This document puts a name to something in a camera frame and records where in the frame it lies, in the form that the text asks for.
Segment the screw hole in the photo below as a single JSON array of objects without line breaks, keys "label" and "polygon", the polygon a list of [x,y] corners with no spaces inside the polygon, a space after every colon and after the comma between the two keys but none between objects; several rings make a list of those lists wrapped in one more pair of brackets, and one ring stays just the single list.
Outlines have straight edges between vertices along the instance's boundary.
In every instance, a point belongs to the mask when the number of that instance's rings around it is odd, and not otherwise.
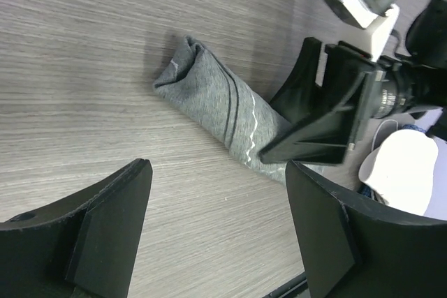
[{"label": "screw hole", "polygon": [[35,216],[36,215],[33,212],[27,212],[27,213],[22,213],[22,214],[19,214],[18,216],[15,216],[10,221],[14,222],[14,223],[17,221],[26,221],[26,220],[34,218]]}]

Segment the purple object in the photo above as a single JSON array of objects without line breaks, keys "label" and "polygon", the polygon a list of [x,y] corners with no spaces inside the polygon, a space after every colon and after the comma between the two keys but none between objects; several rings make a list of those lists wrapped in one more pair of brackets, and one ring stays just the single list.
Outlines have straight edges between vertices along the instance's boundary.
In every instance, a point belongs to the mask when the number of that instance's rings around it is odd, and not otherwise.
[{"label": "purple object", "polygon": [[[441,113],[442,110],[429,111],[420,120],[416,120],[415,125],[428,129],[437,121]],[[447,220],[447,143],[438,138],[434,141],[438,145],[439,153],[433,172],[432,199],[424,216]]]}]

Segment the black plastic bracket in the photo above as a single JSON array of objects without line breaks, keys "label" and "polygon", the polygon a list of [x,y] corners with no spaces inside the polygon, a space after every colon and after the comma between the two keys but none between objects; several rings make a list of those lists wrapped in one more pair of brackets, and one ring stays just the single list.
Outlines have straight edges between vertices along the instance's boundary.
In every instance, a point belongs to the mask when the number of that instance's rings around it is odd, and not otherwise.
[{"label": "black plastic bracket", "polygon": [[427,131],[427,136],[436,136],[444,141],[447,141],[447,107],[443,109],[442,114],[435,125],[429,128]]},{"label": "black plastic bracket", "polygon": [[[352,268],[362,264],[350,219],[334,195],[316,187],[325,183],[324,177],[295,163],[289,163],[287,169],[288,199],[311,294],[314,298],[328,297]],[[297,180],[300,187],[292,187]]]},{"label": "black plastic bracket", "polygon": [[378,95],[385,74],[369,55],[340,42],[326,45],[323,85],[316,87],[318,42],[313,38],[304,41],[293,72],[272,101],[272,107],[293,127],[260,151],[265,164],[290,160],[340,164],[365,134],[374,110],[372,96]]},{"label": "black plastic bracket", "polygon": [[68,298],[76,287],[125,298],[152,168],[136,160],[103,181],[0,223],[0,295]]}]

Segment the gray surface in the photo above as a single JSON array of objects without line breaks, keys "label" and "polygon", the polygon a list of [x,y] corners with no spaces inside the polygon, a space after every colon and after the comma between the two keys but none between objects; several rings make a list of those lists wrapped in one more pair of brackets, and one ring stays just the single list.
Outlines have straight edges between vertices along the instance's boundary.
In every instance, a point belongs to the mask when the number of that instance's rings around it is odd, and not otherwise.
[{"label": "gray surface", "polygon": [[[398,28],[426,1],[403,1]],[[338,26],[320,0],[0,0],[0,219],[149,158],[129,297],[268,293],[302,271],[284,187],[230,158],[152,81],[190,33],[269,99],[302,39],[335,42]]]}]

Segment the gray cloth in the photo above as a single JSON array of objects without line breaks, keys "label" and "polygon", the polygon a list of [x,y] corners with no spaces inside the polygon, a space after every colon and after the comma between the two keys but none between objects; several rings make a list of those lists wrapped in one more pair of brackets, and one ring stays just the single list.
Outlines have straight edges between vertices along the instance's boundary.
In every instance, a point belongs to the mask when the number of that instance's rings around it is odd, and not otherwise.
[{"label": "gray cloth", "polygon": [[[286,184],[286,164],[262,164],[258,152],[291,125],[200,41],[182,40],[154,90],[199,123],[250,169]],[[310,167],[321,172],[321,167]]]}]

